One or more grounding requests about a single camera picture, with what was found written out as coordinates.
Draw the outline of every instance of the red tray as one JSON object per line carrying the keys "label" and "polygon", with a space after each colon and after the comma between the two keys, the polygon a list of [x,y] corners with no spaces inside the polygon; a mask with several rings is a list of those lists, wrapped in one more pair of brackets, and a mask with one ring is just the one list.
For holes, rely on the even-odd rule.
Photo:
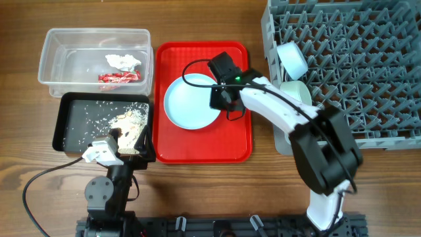
{"label": "red tray", "polygon": [[[164,111],[164,95],[183,68],[196,59],[211,59],[226,51],[242,70],[249,67],[247,50],[234,41],[169,42],[157,51],[153,143],[157,159],[167,164],[240,163],[249,158],[253,146],[251,113],[235,121],[226,112],[210,125],[186,130],[172,124]],[[192,65],[186,72],[213,78],[206,63]]]}

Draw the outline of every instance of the white plate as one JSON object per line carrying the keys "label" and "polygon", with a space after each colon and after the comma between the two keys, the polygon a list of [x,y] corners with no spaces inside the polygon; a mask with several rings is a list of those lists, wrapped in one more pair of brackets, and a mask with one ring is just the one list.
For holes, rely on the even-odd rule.
{"label": "white plate", "polygon": [[[187,74],[185,78],[194,84],[216,84],[212,78],[203,74]],[[164,110],[171,122],[180,128],[204,128],[215,121],[220,113],[220,110],[209,107],[210,100],[210,88],[189,86],[180,77],[165,92]]]}

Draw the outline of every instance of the wooden table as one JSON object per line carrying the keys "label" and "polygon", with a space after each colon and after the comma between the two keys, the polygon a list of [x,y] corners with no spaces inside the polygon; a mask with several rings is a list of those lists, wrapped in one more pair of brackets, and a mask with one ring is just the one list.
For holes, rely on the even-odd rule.
{"label": "wooden table", "polygon": [[[22,189],[35,174],[71,161],[51,147],[59,99],[37,81],[39,57],[50,28],[145,28],[154,50],[168,41],[237,40],[251,66],[268,76],[260,18],[266,1],[3,0],[0,3],[0,233],[41,236],[22,206]],[[141,195],[128,210],[138,217],[281,215],[304,213],[309,189],[292,157],[276,152],[272,125],[253,114],[254,147],[238,165],[154,163],[137,171]],[[371,236],[421,233],[420,150],[364,150],[345,211],[367,215]],[[80,162],[42,176],[28,191],[36,219],[52,236],[73,236],[85,217],[84,189],[105,175]]]}

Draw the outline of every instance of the gray dish rack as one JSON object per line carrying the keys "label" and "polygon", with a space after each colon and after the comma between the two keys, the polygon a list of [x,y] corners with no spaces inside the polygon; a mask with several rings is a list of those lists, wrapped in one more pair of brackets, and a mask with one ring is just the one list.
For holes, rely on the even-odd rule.
{"label": "gray dish rack", "polygon": [[[268,0],[261,25],[270,80],[285,79],[276,46],[294,41],[313,105],[345,111],[360,148],[421,148],[420,11],[417,0]],[[291,154],[275,126],[274,135],[277,150]]]}

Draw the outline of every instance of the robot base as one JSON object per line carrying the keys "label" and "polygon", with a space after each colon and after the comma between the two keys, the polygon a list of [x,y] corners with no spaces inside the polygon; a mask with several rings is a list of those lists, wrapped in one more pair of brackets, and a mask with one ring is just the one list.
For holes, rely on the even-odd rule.
{"label": "robot base", "polygon": [[[227,219],[187,219],[186,231],[176,230],[176,219],[138,218],[143,226],[141,237],[212,237],[214,221],[230,221],[233,232],[238,237],[259,236],[253,229],[249,218]],[[261,218],[264,231],[268,236],[277,237],[317,237],[319,233],[311,227],[305,215],[290,215],[277,218]],[[76,237],[84,237],[86,221],[78,222]],[[344,213],[343,218],[335,225],[329,237],[368,237],[365,215],[350,215]]]}

